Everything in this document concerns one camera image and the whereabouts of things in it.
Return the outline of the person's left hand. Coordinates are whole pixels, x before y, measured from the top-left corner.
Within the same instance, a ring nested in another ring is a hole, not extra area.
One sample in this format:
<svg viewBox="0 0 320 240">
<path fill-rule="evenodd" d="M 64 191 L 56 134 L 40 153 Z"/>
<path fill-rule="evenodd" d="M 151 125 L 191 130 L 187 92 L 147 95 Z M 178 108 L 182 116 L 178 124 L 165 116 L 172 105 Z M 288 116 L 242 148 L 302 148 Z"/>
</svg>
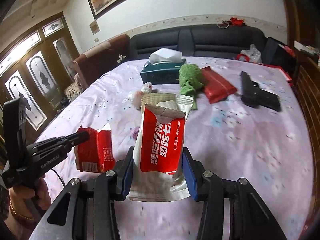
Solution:
<svg viewBox="0 0 320 240">
<path fill-rule="evenodd" d="M 14 208 L 16 213 L 26 217 L 31 217 L 31 211 L 26 206 L 25 201 L 35 196 L 39 197 L 36 204 L 42 210 L 47 210 L 50 207 L 52 201 L 49 196 L 47 183 L 45 182 L 44 178 L 45 178 L 45 175 L 43 175 L 39 179 L 40 182 L 39 182 L 39 188 L 37 189 L 37 192 L 35 192 L 33 189 L 30 189 L 22 185 L 16 185 L 9 189 L 9 195 L 10 195 L 12 207 Z"/>
</svg>

